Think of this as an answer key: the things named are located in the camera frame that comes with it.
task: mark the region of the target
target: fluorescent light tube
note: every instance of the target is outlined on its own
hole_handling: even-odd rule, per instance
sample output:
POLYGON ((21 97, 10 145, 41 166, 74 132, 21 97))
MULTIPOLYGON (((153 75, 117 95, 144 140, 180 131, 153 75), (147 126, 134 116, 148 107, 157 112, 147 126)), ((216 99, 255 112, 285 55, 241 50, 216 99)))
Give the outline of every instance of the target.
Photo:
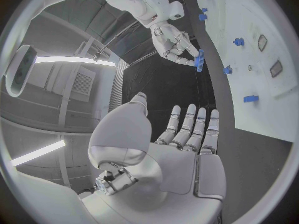
POLYGON ((19 165, 19 164, 28 162, 28 161, 30 161, 30 160, 32 160, 32 159, 34 159, 34 158, 38 158, 38 157, 40 157, 40 156, 42 156, 42 155, 44 155, 44 154, 47 154, 47 153, 49 153, 49 152, 52 152, 52 151, 54 151, 54 150, 56 150, 56 149, 58 149, 58 148, 61 148, 61 147, 63 147, 63 146, 65 146, 65 143, 64 143, 63 140, 61 140, 61 141, 59 141, 59 142, 57 142, 57 143, 51 144, 51 145, 46 146, 46 147, 44 147, 44 148, 41 148, 41 149, 39 149, 39 150, 37 150, 37 151, 31 152, 31 153, 26 154, 26 155, 24 155, 24 156, 21 156, 21 157, 19 157, 19 158, 13 159, 13 160, 11 161, 11 164, 12 164, 13 166, 16 166, 16 165, 19 165))
POLYGON ((114 62, 110 61, 94 61, 89 58, 82 57, 72 57, 72 56, 44 56, 37 57, 35 63, 44 63, 44 62, 80 62, 80 63, 89 63, 89 64, 99 64, 105 66, 115 66, 114 62))

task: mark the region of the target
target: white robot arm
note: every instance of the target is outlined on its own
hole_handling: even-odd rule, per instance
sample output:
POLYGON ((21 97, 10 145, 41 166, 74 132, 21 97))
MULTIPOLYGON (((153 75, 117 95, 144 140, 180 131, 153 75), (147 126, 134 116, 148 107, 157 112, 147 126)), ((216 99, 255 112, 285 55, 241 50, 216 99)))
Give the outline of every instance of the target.
POLYGON ((128 11, 143 26, 150 28, 153 44, 161 57, 178 64, 194 66, 194 61, 179 57, 184 50, 187 50, 199 60, 200 53, 191 44, 188 34, 180 32, 167 22, 168 19, 176 20, 184 16, 183 6, 180 2, 169 3, 168 0, 106 1, 119 10, 128 11))

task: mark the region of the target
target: camera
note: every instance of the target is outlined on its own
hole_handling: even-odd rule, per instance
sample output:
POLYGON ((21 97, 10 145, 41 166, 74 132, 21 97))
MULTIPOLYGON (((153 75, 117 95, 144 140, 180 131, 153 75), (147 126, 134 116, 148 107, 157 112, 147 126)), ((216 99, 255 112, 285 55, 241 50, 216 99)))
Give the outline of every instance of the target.
POLYGON ((36 57, 37 52, 29 45, 17 50, 5 74, 5 86, 10 96, 18 97, 23 92, 36 57))

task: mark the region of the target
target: ceiling light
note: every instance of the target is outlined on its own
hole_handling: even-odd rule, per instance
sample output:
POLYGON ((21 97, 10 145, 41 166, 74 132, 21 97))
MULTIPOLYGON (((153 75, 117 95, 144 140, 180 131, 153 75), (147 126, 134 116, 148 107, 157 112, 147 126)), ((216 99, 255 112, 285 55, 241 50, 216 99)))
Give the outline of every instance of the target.
POLYGON ((80 63, 89 63, 89 64, 99 64, 105 66, 115 66, 114 62, 110 61, 94 61, 90 58, 83 57, 72 57, 72 56, 44 56, 37 57, 35 63, 44 63, 44 62, 80 62, 80 63))
POLYGON ((57 143, 51 144, 51 145, 46 146, 44 148, 41 148, 41 149, 39 149, 37 151, 31 152, 31 153, 26 154, 24 156, 21 156, 19 158, 13 159, 11 161, 11 164, 13 166, 16 166, 16 165, 28 162, 28 161, 30 161, 30 160, 32 160, 34 158, 38 158, 38 157, 40 157, 40 156, 42 156, 42 155, 44 155, 46 153, 52 152, 52 151, 54 151, 54 150, 56 150, 58 148, 61 148, 63 146, 65 146, 65 143, 64 143, 63 140, 61 140, 61 141, 59 141, 57 143))

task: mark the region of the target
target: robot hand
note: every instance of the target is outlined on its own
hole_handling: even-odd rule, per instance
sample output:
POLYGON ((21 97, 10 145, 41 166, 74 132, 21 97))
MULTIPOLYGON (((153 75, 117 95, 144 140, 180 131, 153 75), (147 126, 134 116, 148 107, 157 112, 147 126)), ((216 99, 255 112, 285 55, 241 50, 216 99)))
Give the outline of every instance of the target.
POLYGON ((179 57, 184 50, 187 50, 193 57, 199 57, 199 52, 191 44, 187 32, 180 32, 167 21, 159 22, 150 29, 153 44, 161 57, 178 64, 194 66, 194 61, 179 57))
MULTIPOLYGON (((195 127, 192 133, 196 106, 191 104, 188 107, 181 130, 177 132, 180 107, 175 106, 172 110, 170 120, 166 131, 157 139, 156 144, 164 144, 177 147, 183 151, 198 152, 201 147, 201 141, 204 134, 206 109, 200 108, 195 121, 195 127)), ((216 154, 219 132, 219 112, 213 110, 210 123, 206 132, 205 140, 201 148, 201 153, 216 154)))

